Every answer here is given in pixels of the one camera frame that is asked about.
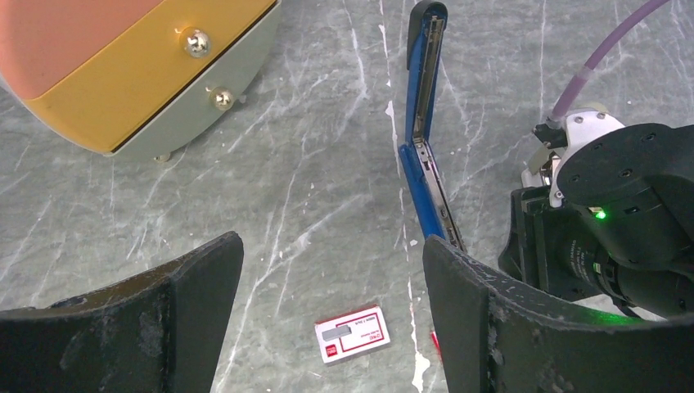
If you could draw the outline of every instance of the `marble floor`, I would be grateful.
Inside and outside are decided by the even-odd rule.
[[[0,95],[0,309],[44,307],[235,230],[246,260],[213,391],[447,391],[395,152],[414,3],[284,0],[245,103],[166,164],[80,150]],[[471,254],[495,266],[531,127],[642,0],[445,4],[432,144]],[[626,124],[694,122],[693,37],[694,7],[673,0],[580,99]],[[392,345],[323,365],[314,321],[372,302]]]

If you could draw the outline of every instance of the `purple cable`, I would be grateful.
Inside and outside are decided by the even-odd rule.
[[[635,25],[649,16],[653,11],[664,6],[669,0],[649,0],[646,4],[637,9],[633,14],[631,14],[627,19],[625,19],[615,31],[610,33],[610,35],[602,41],[599,47],[593,52],[593,54],[586,61],[583,69],[576,73],[571,79],[566,89],[559,97],[559,101],[554,106],[552,113],[548,118],[548,124],[559,124],[561,120],[569,112],[571,105],[573,105],[574,100],[579,96],[581,90],[584,88],[585,84],[590,79],[593,71],[597,65],[602,61],[602,59],[607,55],[607,53],[624,37]]]

